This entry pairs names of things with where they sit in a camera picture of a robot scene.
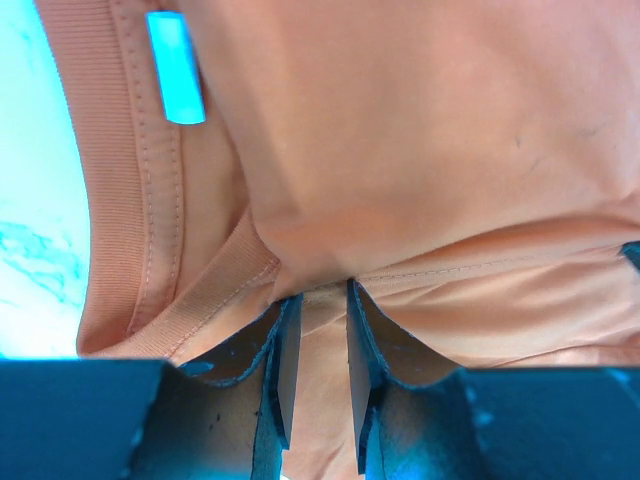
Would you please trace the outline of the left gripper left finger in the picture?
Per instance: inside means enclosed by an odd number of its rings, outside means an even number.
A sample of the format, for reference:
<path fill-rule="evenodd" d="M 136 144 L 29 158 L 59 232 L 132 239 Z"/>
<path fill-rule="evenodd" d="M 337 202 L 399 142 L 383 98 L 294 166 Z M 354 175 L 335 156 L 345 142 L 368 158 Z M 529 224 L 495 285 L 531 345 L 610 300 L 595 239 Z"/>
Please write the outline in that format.
<path fill-rule="evenodd" d="M 301 296 L 185 363 L 172 392 L 172 479 L 278 479 L 291 442 Z"/>

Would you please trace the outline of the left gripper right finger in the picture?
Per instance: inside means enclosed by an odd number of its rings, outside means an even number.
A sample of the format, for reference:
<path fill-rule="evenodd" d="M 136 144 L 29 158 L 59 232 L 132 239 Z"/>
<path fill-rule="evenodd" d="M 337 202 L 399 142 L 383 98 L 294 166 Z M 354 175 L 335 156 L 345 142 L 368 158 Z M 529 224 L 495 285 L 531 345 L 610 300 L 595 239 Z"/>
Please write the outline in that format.
<path fill-rule="evenodd" d="M 477 479 L 480 453 L 456 363 L 386 316 L 357 281 L 347 292 L 357 468 L 367 479 Z"/>

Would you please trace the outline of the orange t shirt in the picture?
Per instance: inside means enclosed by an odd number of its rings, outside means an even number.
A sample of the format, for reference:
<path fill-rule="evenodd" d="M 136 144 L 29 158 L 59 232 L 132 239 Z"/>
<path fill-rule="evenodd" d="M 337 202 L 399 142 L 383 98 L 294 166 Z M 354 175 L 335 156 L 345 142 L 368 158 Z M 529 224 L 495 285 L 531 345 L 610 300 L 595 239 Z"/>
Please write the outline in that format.
<path fill-rule="evenodd" d="M 77 350 L 305 295 L 295 479 L 357 475 L 343 283 L 466 367 L 639 362 L 635 1 L 41 1 L 88 191 Z"/>

